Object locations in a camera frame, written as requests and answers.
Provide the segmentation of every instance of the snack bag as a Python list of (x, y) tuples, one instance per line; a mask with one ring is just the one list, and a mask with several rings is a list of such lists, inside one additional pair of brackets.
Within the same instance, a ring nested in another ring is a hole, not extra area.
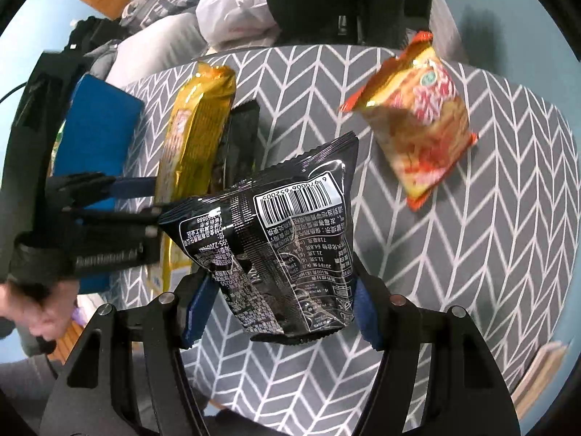
[(349, 132), (159, 216), (182, 251), (213, 274), (252, 340), (298, 344), (353, 320), (349, 192), (357, 151)]
[(417, 211), (477, 135), (450, 74), (419, 32), (399, 58), (386, 60), (342, 107), (360, 112)]
[[(208, 191), (214, 157), (235, 93), (236, 74), (232, 69), (198, 63), (198, 72), (180, 89), (171, 112), (154, 204)], [(191, 265), (191, 259), (164, 235), (160, 264), (149, 267), (146, 284), (156, 294), (172, 290), (190, 273)]]

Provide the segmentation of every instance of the barcode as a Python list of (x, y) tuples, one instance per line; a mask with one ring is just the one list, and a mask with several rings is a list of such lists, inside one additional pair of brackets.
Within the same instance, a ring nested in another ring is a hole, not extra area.
[(293, 216), (341, 205), (342, 198), (330, 173), (325, 173), (309, 182), (293, 183), (258, 195), (255, 201), (260, 219), (268, 228)]

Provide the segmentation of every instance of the yellow packaging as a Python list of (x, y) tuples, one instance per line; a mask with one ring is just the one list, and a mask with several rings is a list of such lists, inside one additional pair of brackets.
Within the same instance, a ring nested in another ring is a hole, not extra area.
[[(199, 62), (198, 72), (180, 89), (159, 163), (155, 204), (207, 193), (236, 93), (235, 75), (227, 66)], [(155, 294), (172, 290), (191, 265), (190, 258), (164, 234), (160, 263), (149, 267), (146, 284)]]

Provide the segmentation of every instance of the human hand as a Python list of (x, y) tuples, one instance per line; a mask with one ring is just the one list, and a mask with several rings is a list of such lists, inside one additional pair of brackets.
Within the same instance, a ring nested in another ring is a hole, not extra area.
[(0, 316), (26, 326), (34, 336), (58, 339), (69, 326), (78, 289), (78, 280), (59, 281), (52, 286), (48, 297), (37, 302), (7, 281), (0, 284)]

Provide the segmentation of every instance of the table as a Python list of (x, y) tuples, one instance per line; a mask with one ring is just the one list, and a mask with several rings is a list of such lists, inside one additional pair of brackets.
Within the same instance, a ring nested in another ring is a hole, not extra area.
[[(572, 276), (579, 229), (577, 149), (559, 110), (527, 88), (458, 63), (446, 66), (480, 139), (435, 190), (409, 211), (373, 133), (337, 113), (393, 55), (357, 46), (295, 46), (217, 55), (237, 72), (236, 103), (261, 106), (257, 166), (263, 168), (348, 130), (359, 137), (351, 191), (354, 247), (372, 274), (416, 305), (464, 306), (485, 336), (509, 389), (553, 332)], [(194, 64), (126, 88), (145, 104), (125, 175), (155, 175), (179, 87)], [(150, 199), (119, 205), (137, 210)], [(152, 297), (144, 269), (118, 274), (121, 306)], [(219, 296), (204, 336), (183, 353), (191, 381), (235, 411), (293, 435), (350, 435), (381, 354), (354, 325), (315, 343), (253, 343)], [(419, 424), (429, 371), (422, 349), (406, 429)]]

